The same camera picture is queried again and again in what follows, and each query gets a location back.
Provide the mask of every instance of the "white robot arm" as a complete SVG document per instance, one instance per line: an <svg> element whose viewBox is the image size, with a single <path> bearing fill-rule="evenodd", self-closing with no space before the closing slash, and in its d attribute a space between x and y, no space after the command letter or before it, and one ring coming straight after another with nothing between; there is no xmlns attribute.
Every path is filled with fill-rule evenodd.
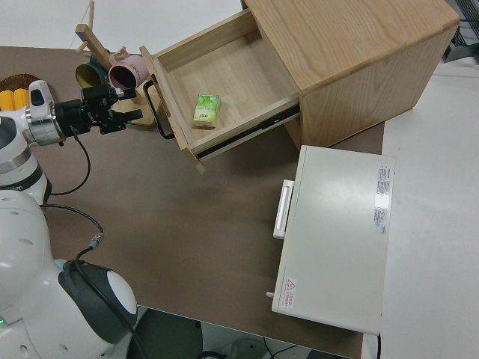
<svg viewBox="0 0 479 359"><path fill-rule="evenodd" d="M0 359L107 358L136 321L135 297L120 275L79 256L55 264L39 207L50 185L30 145L62 142L92 126L118 131L141 112L110 110L135 94L109 85L57 105L44 81L29 93L30 106L0 112Z"/></svg>
<svg viewBox="0 0 479 359"><path fill-rule="evenodd" d="M109 85L82 89L83 100L55 104L43 80L28 88L30 106L0 112L0 190L26 191L37 203L45 203L51 185L31 154L33 144L61 143L67 137L89 132L98 126L102 134L120 131L141 111L120 113L110 107L118 100L135 96L134 90Z"/></svg>
<svg viewBox="0 0 479 359"><path fill-rule="evenodd" d="M88 291L74 261L56 266L45 216L24 192L0 191L0 248L1 359L94 359L127 333ZM126 281L109 269L83 266L133 325L136 302Z"/></svg>

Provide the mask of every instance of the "green tissue pack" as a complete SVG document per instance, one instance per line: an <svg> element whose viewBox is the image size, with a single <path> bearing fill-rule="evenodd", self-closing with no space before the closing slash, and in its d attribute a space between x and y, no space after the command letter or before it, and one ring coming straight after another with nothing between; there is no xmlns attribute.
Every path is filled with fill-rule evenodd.
<svg viewBox="0 0 479 359"><path fill-rule="evenodd" d="M219 95L198 95L193 123L199 127L216 127L219 115Z"/></svg>

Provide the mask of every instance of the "table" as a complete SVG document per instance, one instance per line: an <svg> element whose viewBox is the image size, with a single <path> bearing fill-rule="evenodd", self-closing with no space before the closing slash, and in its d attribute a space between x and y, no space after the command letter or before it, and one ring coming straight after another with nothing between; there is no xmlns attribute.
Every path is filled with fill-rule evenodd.
<svg viewBox="0 0 479 359"><path fill-rule="evenodd" d="M1 76L28 72L52 84L57 100L79 97L73 50L0 48ZM340 144L380 151L382 126ZM283 128L210 160L199 174L154 128L131 126L82 135L91 178L77 192L50 203L94 216L106 239L85 259L122 275L146 307L301 346L358 358L362 334L271 311L282 242L272 237L284 178L298 155ZM86 172L79 146L34 148L54 191L77 185ZM70 212L49 209L54 257L71 259L96 233Z"/></svg>

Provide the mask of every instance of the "box handle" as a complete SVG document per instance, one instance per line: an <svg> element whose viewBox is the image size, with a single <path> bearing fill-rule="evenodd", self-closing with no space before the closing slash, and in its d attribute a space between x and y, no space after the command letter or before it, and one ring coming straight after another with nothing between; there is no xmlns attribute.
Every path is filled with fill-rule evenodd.
<svg viewBox="0 0 479 359"><path fill-rule="evenodd" d="M153 101L151 100L151 97L150 97L150 94L148 93L148 89L151 87L151 86L154 86L155 83L153 82L153 80L150 80L150 81L147 81L144 83L143 85L143 91L144 91L144 96L146 97L147 99L147 102L148 102L148 106L150 107L150 110L151 112L153 113L153 118L155 119L155 122L156 122L156 126L158 127L158 131L159 131L159 134L167 139L167 140L171 140L172 138L174 138L174 133L171 132L171 133L166 133L165 130L163 129L162 127L162 124L159 120L159 117L158 117L158 114L156 113L156 109L155 109L155 106L153 104ZM159 95L159 98L160 98L160 102L161 102L161 106L162 106L162 110L164 111L164 115L165 117L168 116L168 112L166 111L166 108L165 108L165 105L164 105L164 102L162 100L162 96L161 96L161 93L158 91L158 95Z"/></svg>
<svg viewBox="0 0 479 359"><path fill-rule="evenodd" d="M290 213L291 196L293 195L294 181L285 179L281 196L279 199L278 213L276 214L275 229L272 236L277 239L284 239L286 234L287 216Z"/></svg>

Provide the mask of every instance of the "warning label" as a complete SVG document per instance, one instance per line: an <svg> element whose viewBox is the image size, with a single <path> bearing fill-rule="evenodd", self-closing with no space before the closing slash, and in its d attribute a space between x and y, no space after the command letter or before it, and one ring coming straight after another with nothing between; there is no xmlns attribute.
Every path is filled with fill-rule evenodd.
<svg viewBox="0 0 479 359"><path fill-rule="evenodd" d="M374 227L376 228L376 231L381 234L386 234L388 232L392 175L392 169L387 165L381 166L377 172Z"/></svg>
<svg viewBox="0 0 479 359"><path fill-rule="evenodd" d="M282 307L292 307L294 305L294 297L296 295L296 288L298 281L292 278L285 278L283 282L283 290L281 297Z"/></svg>

